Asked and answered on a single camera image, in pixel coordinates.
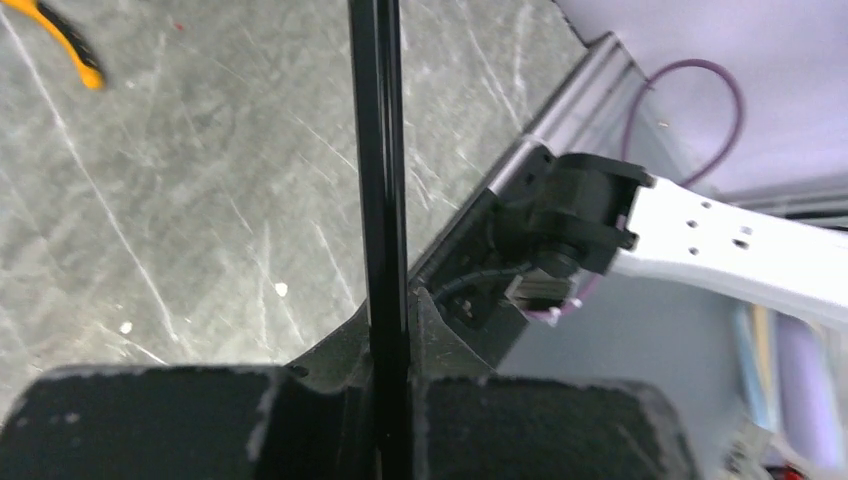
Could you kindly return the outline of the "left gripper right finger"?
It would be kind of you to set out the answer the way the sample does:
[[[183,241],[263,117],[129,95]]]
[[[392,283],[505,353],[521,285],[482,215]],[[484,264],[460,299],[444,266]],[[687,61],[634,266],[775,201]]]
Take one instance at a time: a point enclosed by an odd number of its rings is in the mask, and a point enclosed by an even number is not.
[[[697,479],[680,418],[631,380],[499,376],[410,297],[414,479]]]

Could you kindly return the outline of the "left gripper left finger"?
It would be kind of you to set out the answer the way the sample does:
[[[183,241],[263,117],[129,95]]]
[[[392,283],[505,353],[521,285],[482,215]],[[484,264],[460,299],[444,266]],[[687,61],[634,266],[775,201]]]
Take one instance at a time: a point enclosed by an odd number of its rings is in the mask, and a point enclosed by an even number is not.
[[[5,479],[366,479],[368,326],[355,314],[292,362],[49,370],[1,432]]]

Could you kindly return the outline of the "beige umbrella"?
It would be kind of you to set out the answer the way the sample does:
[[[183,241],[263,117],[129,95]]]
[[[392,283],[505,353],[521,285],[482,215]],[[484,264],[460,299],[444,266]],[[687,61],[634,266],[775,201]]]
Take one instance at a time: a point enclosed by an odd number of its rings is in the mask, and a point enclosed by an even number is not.
[[[374,413],[385,479],[412,476],[400,6],[351,1],[350,45]]]

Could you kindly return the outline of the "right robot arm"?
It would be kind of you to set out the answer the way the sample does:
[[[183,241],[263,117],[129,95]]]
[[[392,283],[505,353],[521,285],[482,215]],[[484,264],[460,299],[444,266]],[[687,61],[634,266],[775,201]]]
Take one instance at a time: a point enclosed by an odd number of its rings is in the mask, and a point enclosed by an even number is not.
[[[518,266],[519,310],[575,305],[576,276],[673,281],[835,329],[847,326],[844,234],[711,200],[644,168],[591,154],[543,154],[533,192],[505,205],[498,251]]]

